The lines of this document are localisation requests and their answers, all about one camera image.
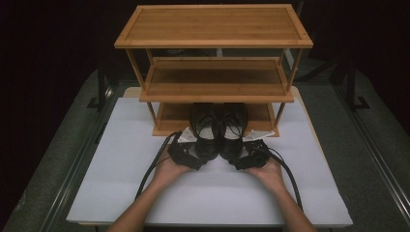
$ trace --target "forearm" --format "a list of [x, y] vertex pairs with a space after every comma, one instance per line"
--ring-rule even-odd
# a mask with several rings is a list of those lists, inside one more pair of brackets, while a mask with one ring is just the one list
[[296, 204], [286, 187], [271, 189], [278, 202], [283, 220], [289, 232], [294, 231], [317, 231], [305, 216], [301, 208]]
[[145, 218], [163, 189], [160, 185], [150, 184], [107, 231], [142, 231]]

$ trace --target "hand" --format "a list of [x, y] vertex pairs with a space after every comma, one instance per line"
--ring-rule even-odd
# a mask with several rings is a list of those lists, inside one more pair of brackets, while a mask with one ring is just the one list
[[189, 167], [176, 164], [169, 156], [167, 147], [158, 159], [158, 163], [151, 183], [164, 188], [170, 186], [178, 177], [190, 170]]
[[248, 168], [247, 172], [259, 179], [265, 188], [273, 193], [286, 189], [281, 175], [280, 164], [273, 158], [269, 158], [263, 167]]

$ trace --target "wooden panel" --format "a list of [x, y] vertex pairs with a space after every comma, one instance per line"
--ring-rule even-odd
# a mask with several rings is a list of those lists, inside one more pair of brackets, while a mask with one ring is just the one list
[[[191, 103], [161, 103], [153, 136], [168, 136], [174, 131], [183, 131], [190, 127]], [[245, 134], [251, 130], [275, 131], [274, 136], [279, 136], [278, 128], [273, 127], [275, 115], [271, 103], [247, 103], [249, 121]]]
[[156, 58], [142, 102], [293, 102], [278, 58]]
[[117, 48], [312, 47], [289, 5], [138, 6]]

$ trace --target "dark background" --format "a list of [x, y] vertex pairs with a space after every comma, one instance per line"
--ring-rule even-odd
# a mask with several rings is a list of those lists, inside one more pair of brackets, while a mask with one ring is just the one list
[[[296, 7], [298, 1], [172, 1], [220, 2], [287, 2]], [[1, 0], [0, 4], [2, 228], [91, 72], [104, 60], [109, 81], [133, 76], [125, 52], [113, 44], [137, 4], [130, 0]], [[348, 51], [410, 133], [409, 12], [409, 1], [404, 0], [307, 0], [301, 20], [316, 35], [310, 57], [327, 61]]]

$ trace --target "wooden shoe rack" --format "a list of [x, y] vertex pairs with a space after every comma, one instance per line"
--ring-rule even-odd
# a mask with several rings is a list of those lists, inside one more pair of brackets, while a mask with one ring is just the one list
[[[247, 131], [275, 131], [308, 33], [287, 4], [138, 6], [115, 42], [125, 49], [154, 121], [153, 135], [182, 131], [193, 102], [245, 102]], [[277, 48], [278, 57], [154, 57], [154, 48]], [[283, 51], [296, 49], [288, 75]], [[133, 49], [146, 49], [144, 80]], [[159, 102], [156, 114], [151, 102]], [[272, 102], [280, 102], [274, 110]]]

